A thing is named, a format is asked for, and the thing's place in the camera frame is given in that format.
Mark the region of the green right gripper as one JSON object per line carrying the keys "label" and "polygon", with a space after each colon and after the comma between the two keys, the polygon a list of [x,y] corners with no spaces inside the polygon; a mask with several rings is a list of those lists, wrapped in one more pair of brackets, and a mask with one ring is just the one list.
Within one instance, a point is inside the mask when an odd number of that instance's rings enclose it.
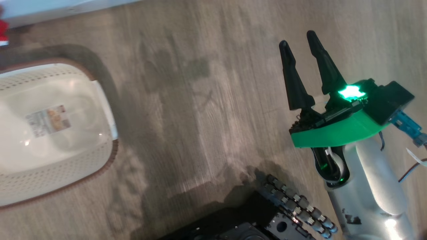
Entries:
{"label": "green right gripper", "polygon": [[314,98],[305,90],[290,46],[282,40],[279,50],[289,109],[302,109],[299,120],[289,129],[293,145],[297,148],[343,146],[375,136],[386,128],[387,123],[377,123],[366,112],[379,88],[375,81],[365,79],[347,85],[313,30],[307,32],[307,39],[318,64],[322,93],[330,94],[330,99],[323,113],[311,108],[315,105]]}

